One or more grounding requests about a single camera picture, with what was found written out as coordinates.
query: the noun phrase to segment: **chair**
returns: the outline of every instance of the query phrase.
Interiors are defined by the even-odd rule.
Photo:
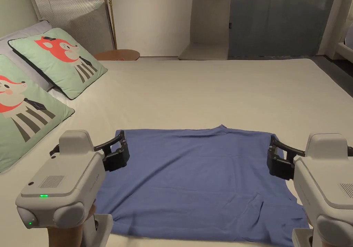
[[[190,44],[179,60],[227,60],[231,0],[192,0]]]

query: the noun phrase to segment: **mint green pillow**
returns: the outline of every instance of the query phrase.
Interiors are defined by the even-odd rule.
[[[15,53],[74,99],[107,69],[60,28],[24,39],[10,40]]]
[[[74,112],[0,55],[0,173]]]

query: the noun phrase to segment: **wooden side table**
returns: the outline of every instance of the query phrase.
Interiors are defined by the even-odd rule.
[[[140,53],[134,50],[106,51],[94,55],[97,60],[137,60]]]

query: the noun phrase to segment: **white bedsheet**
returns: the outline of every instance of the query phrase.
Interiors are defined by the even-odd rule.
[[[199,129],[220,124],[272,132],[299,149],[305,149],[310,132],[339,132],[353,145],[353,99],[309,59],[102,63],[108,72],[75,100],[52,92],[75,114],[0,175],[1,246],[48,246],[46,230],[25,229],[14,202],[68,129],[88,130],[95,145],[114,137],[117,129]],[[288,186],[296,195],[293,184]],[[242,244],[217,243],[231,245]],[[215,243],[111,235],[107,246]]]

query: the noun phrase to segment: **pillow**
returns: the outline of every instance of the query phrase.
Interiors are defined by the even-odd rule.
[[[0,55],[0,173],[73,113]]]
[[[60,28],[9,41],[13,50],[74,99],[107,69]]]
[[[42,34],[48,30],[52,29],[52,26],[48,21],[42,21],[31,27],[19,30],[17,32],[11,33],[5,37],[0,38],[0,54],[6,55],[11,59],[18,68],[20,68],[27,76],[42,87],[44,90],[48,91],[53,85],[46,81],[35,69],[29,66],[23,59],[21,59],[16,53],[13,52],[12,48],[9,46],[8,41],[18,38],[26,38],[38,34]]]
[[[69,100],[66,96],[62,94],[57,88],[51,88],[48,91],[48,94],[54,97],[55,99],[59,100],[61,103],[70,106],[71,100]]]

